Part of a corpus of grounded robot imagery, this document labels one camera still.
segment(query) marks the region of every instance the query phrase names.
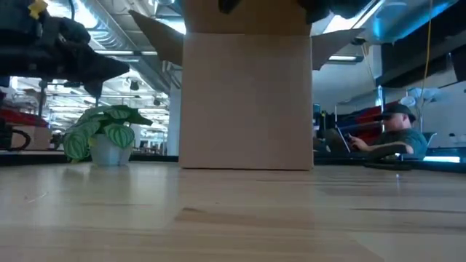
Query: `man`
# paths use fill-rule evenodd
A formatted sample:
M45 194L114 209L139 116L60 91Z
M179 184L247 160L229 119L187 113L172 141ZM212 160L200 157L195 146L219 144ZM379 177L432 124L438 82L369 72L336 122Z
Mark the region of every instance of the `man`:
M360 138L350 136L352 145L364 152L384 146L404 145L408 154L423 155L426 153L427 141L421 132L412 128L416 117L407 106L401 104L390 106L382 114L382 120L385 132L372 146Z

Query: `cardboard box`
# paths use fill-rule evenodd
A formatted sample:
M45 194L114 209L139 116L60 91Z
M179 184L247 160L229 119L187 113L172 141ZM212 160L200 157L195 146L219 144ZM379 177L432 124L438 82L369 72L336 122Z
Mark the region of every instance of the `cardboard box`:
M52 130L46 127L15 126L13 129L26 132L31 137L31 143L26 150L47 150L50 147ZM25 138L22 135L13 133L12 147L20 147L24 142Z
M180 166L312 168L312 66L359 30L310 38L296 0L242 1L229 15L217 0L184 1L184 37L131 15L161 59L183 66Z

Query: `man's hand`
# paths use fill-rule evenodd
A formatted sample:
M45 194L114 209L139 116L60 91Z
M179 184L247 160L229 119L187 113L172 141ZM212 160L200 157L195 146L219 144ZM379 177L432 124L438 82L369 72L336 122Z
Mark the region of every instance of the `man's hand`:
M364 151L364 152L369 152L371 150L371 147L368 146L367 143L364 142L364 140L360 138L356 138L352 135L349 135L349 138L351 139L351 145L356 148L359 148L359 150Z

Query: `white pot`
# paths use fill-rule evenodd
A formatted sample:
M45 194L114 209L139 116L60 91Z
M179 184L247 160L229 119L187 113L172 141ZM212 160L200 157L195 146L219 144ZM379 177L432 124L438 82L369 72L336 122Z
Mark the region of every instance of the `white pot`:
M90 155L94 164L98 166L120 166L130 161L133 145L126 149L115 146L105 135L94 135L95 146L91 146Z

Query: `ductwork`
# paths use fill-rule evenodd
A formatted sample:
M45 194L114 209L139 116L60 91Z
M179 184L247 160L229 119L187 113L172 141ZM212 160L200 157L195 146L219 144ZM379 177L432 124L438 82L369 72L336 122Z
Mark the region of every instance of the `ductwork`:
M97 25L90 29L90 34L102 47L106 49L137 50L138 47L131 38L122 30L113 17L107 12L98 0L80 0L92 16L98 21ZM68 0L55 1L68 7ZM135 70L139 71L141 77L151 85L157 92L169 94L170 83L162 72L162 62L158 57L151 57L154 66L150 66L146 58L140 59L138 63L133 63Z

